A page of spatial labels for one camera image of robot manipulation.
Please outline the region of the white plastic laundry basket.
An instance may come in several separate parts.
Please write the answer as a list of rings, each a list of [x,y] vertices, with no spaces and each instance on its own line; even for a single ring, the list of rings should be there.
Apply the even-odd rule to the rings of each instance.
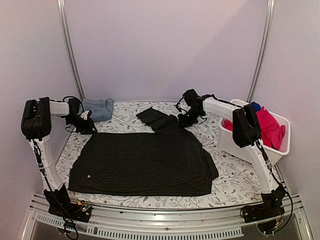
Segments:
[[[263,145],[264,151],[268,156],[271,164],[274,166],[283,156],[286,156],[290,152],[291,146],[291,123],[289,120],[279,114],[269,111],[269,113],[275,118],[280,126],[285,126],[284,138],[279,150],[276,150],[272,147]],[[251,163],[252,158],[249,157],[248,150],[251,150],[253,147],[248,145],[246,147],[240,148],[233,140],[233,133],[224,128],[223,124],[225,123],[225,118],[220,118],[218,126],[218,142],[217,146],[220,150],[225,151],[233,156],[236,156],[244,161]]]

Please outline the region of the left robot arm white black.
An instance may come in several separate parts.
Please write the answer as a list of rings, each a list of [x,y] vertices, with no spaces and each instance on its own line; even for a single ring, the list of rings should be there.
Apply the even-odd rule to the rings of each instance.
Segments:
[[[43,187],[47,192],[66,190],[52,154],[52,117],[64,119],[66,126],[73,126],[76,133],[90,135],[97,132],[91,115],[92,111],[85,110],[83,103],[74,96],[66,96],[63,100],[41,97],[26,101],[21,131],[33,150]]]

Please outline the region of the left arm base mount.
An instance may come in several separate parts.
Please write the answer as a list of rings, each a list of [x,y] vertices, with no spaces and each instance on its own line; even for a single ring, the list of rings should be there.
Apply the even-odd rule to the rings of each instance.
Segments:
[[[43,194],[49,203],[48,212],[52,215],[70,218],[78,222],[88,223],[91,217],[92,209],[84,201],[81,204],[72,203],[65,185],[60,190],[44,190]]]

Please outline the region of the aluminium frame post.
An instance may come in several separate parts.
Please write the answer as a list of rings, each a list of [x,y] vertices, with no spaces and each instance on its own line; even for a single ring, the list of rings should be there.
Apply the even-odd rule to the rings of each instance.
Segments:
[[[267,51],[268,41],[270,37],[270,32],[272,28],[273,16],[274,16],[274,9],[275,9],[275,0],[268,0],[266,13],[265,13],[265,21],[263,27],[263,33],[261,38],[261,43],[258,51],[258,57],[255,65],[255,69],[253,72],[253,78],[251,81],[251,85],[249,88],[249,92],[246,98],[246,101],[249,103],[254,99],[254,95],[258,86],[261,70],[263,67],[263,62],[265,59],[265,54]]]
[[[58,15],[59,15],[60,25],[62,30],[62,36],[63,36],[65,49],[66,49],[67,57],[68,57],[70,68],[71,68],[71,73],[74,79],[77,93],[80,99],[82,100],[85,98],[85,92],[80,79],[76,58],[73,51],[71,34],[68,26],[66,4],[64,0],[57,0],[56,2],[57,2]]]

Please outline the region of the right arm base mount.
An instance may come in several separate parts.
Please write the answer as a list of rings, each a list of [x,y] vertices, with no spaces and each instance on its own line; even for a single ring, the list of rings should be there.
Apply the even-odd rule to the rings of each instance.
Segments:
[[[262,203],[242,207],[240,216],[245,223],[262,221],[257,224],[257,229],[264,235],[273,235],[283,222],[285,210],[282,200],[285,195],[284,192],[261,194]]]

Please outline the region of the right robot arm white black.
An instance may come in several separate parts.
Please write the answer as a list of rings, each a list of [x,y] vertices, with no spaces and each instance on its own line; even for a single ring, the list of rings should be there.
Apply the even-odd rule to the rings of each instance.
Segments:
[[[199,96],[197,93],[184,93],[189,110],[178,115],[178,121],[183,128],[198,123],[206,113],[218,115],[233,124],[233,142],[244,150],[249,162],[255,169],[260,182],[261,197],[266,200],[259,206],[258,213],[262,218],[269,218],[278,210],[278,203],[286,191],[273,173],[273,164],[263,147],[261,128],[257,114],[252,105],[244,106],[218,99],[213,94]]]

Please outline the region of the aluminium front rail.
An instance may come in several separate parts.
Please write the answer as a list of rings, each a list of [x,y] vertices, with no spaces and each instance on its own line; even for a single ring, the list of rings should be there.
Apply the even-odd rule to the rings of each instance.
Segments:
[[[299,195],[283,199],[283,216],[245,222],[241,208],[258,205],[257,192],[233,190],[205,196],[108,196],[71,192],[91,206],[78,222],[80,240],[314,240]]]

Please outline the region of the floral patterned table mat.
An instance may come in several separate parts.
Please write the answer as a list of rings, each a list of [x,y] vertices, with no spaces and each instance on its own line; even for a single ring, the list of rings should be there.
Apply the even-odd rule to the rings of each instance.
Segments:
[[[154,108],[167,115],[179,112],[173,102],[117,102],[111,120],[97,122],[98,132],[106,133],[150,133],[137,114]],[[112,196],[86,194],[70,191],[71,200],[88,201],[95,204],[142,208],[142,209],[204,209],[239,205],[251,205],[262,201],[261,187],[251,164],[218,148],[220,117],[207,114],[207,120],[188,128],[210,153],[219,176],[212,182],[211,193],[203,196]]]

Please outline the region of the black striped garment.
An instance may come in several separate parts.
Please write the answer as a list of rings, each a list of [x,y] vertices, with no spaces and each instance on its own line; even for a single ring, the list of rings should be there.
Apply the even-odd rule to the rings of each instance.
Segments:
[[[114,196],[211,193],[219,172],[211,155],[177,117],[148,108],[137,118],[152,132],[93,134],[72,165],[68,189]]]

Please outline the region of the right aluminium frame post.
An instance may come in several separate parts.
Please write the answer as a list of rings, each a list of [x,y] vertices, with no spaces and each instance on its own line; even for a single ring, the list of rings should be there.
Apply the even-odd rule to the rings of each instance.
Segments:
[[[246,101],[249,103],[254,99],[254,95],[258,86],[261,70],[263,67],[263,62],[265,59],[265,54],[267,51],[268,41],[270,37],[270,32],[272,28],[273,16],[274,16],[274,9],[275,9],[275,0],[268,0],[266,13],[265,13],[265,21],[263,27],[263,33],[261,38],[261,43],[258,51],[258,57],[255,65],[255,69],[253,72],[253,78],[251,81],[251,85],[249,88],[249,92],[246,98]]]

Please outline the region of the red garment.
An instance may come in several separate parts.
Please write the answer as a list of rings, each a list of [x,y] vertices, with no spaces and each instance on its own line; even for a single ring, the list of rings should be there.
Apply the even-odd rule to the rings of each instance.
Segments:
[[[256,112],[263,144],[267,147],[279,150],[285,137],[286,126],[280,125],[265,107]]]

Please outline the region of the blue garment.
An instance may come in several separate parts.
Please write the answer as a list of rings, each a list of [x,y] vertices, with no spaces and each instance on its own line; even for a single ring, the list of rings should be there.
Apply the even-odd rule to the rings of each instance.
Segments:
[[[253,107],[255,112],[259,112],[262,108],[257,102],[251,102],[250,105]]]

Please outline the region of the light blue denim skirt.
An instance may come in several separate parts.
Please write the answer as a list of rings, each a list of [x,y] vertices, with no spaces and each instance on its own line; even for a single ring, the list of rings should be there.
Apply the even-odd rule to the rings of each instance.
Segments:
[[[111,98],[92,100],[83,99],[82,104],[84,111],[91,110],[90,118],[93,122],[102,122],[111,120],[113,117],[114,100]]]

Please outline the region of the left aluminium frame post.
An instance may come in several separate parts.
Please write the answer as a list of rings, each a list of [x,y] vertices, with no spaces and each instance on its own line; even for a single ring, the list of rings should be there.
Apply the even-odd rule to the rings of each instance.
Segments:
[[[65,49],[66,49],[67,57],[68,57],[70,68],[71,68],[71,73],[74,79],[77,93],[80,99],[82,100],[85,98],[85,92],[80,79],[76,58],[73,51],[71,34],[68,26],[66,4],[64,0],[57,0],[56,2],[57,2],[58,15],[59,15],[60,25],[62,30],[62,36],[63,36]]]

